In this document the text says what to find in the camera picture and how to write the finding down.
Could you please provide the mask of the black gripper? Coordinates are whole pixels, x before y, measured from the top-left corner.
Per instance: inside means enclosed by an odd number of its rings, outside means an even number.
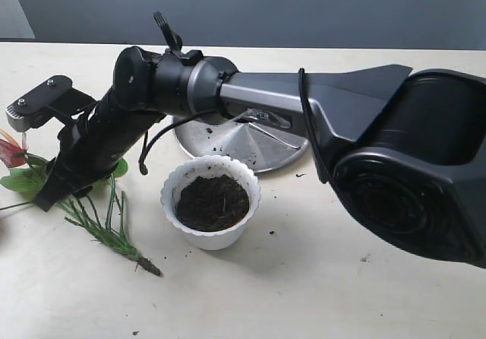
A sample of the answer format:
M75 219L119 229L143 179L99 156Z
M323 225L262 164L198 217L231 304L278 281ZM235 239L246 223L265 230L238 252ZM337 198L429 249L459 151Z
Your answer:
M106 178L118 161L154 124L165 116L122 108L110 89L86 116L62 132L60 151L46 167L46 179L35 205L47 212L66 199L71 187L87 187Z

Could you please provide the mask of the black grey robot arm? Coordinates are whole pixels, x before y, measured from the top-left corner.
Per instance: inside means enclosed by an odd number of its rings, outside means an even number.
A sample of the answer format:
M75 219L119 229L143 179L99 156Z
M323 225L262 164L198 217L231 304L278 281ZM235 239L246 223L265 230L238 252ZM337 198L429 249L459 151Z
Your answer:
M485 79L382 65L345 73L244 73L182 51L163 15L164 53L124 49L112 86L63 118L60 149L35 197L44 211L106 178L165 116L256 122L306 138L318 178L385 242L438 261L485 266Z

